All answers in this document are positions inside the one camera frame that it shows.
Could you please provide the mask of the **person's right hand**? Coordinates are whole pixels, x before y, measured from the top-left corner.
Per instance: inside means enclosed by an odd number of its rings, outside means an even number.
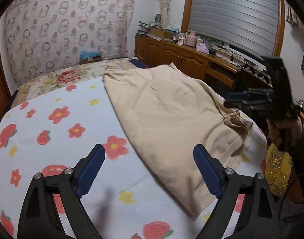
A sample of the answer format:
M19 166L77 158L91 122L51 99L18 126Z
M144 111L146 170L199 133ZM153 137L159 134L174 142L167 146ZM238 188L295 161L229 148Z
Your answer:
M295 119L267 119L269 135L273 144L281 151L290 152L303 138L304 125L300 117Z

